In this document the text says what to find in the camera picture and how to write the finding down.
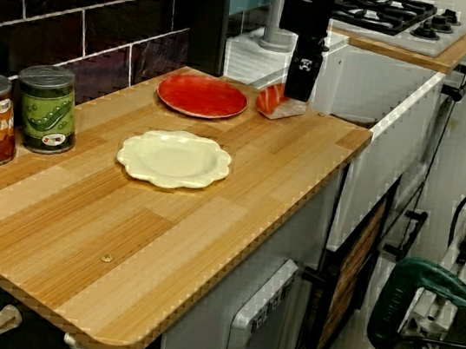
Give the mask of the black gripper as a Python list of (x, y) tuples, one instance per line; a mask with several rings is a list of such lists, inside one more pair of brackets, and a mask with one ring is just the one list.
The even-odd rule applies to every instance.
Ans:
[(298, 36), (288, 68), (284, 95), (308, 102), (317, 81), (328, 23), (337, 0), (285, 0), (279, 27)]

